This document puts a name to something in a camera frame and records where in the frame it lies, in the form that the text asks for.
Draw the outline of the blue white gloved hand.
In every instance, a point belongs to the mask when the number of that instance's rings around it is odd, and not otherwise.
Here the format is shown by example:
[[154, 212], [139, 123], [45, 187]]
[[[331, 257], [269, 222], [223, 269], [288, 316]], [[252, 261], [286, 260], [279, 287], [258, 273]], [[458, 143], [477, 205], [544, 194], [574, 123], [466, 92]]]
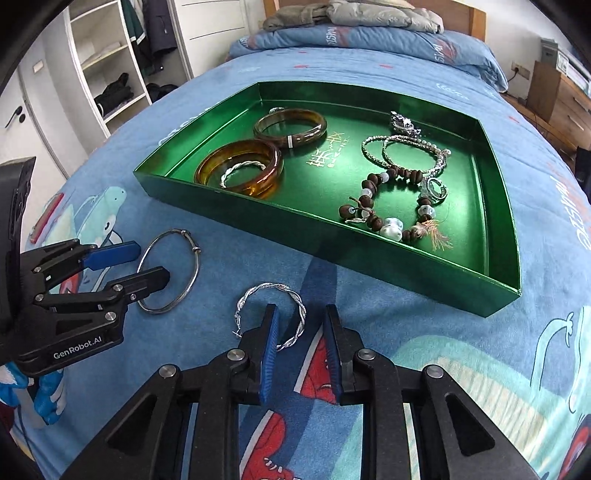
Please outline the blue white gloved hand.
[[13, 362], [2, 365], [1, 404], [11, 409], [26, 406], [46, 425], [55, 424], [66, 406], [64, 370], [31, 378]]

